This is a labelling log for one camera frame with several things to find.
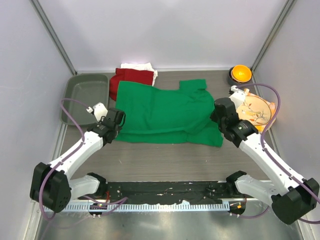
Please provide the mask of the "floral ceramic plate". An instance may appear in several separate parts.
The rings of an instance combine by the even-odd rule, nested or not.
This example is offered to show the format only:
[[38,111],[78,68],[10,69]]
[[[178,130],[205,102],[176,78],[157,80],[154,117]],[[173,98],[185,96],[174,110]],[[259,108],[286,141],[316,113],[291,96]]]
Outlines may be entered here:
[[266,125],[272,117],[271,109],[267,102],[253,95],[247,95],[236,112],[241,120],[247,120],[254,126]]

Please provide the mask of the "orange checkered cloth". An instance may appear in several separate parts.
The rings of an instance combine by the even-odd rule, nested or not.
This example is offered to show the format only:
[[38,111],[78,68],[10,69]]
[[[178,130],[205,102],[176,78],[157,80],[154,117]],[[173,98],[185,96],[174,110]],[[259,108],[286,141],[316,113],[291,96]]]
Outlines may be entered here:
[[275,120],[271,121],[271,119],[276,113],[276,104],[274,102],[269,102],[269,101],[263,99],[262,97],[250,92],[250,90],[248,88],[244,89],[244,93],[247,97],[257,97],[260,101],[264,101],[266,103],[266,105],[268,106],[268,108],[270,110],[270,114],[267,117],[265,117],[263,115],[266,122],[262,123],[261,121],[256,121],[257,124],[255,125],[255,127],[258,129],[259,133],[262,133],[264,129],[268,130],[272,126],[272,124],[275,122]]

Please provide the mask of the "green t shirt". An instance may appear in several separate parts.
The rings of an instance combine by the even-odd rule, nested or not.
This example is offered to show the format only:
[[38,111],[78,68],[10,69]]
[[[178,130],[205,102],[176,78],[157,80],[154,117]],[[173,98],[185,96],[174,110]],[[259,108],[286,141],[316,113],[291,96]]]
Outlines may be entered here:
[[214,98],[205,79],[182,80],[174,90],[121,81],[116,108],[126,115],[117,141],[223,145],[218,125],[210,119]]

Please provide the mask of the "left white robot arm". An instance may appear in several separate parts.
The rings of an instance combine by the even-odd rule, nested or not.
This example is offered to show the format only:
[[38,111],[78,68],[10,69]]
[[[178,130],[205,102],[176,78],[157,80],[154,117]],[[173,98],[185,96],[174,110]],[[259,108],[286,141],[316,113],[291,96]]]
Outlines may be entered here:
[[112,143],[126,120],[124,111],[110,108],[92,124],[80,140],[57,159],[40,162],[33,170],[29,196],[54,213],[61,212],[70,201],[91,195],[100,200],[107,192],[107,180],[93,172],[74,179],[77,169],[95,152]]

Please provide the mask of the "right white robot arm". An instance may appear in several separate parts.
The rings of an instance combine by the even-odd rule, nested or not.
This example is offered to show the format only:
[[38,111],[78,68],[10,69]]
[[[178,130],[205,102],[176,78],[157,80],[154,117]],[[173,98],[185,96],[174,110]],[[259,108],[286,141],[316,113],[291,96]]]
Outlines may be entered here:
[[239,119],[231,98],[215,100],[210,118],[218,124],[224,137],[253,159],[271,180],[268,184],[237,171],[227,178],[225,190],[230,197],[244,194],[256,198],[271,207],[277,218],[287,225],[316,208],[319,183],[314,178],[305,179],[273,150],[268,150],[258,130],[249,121]]

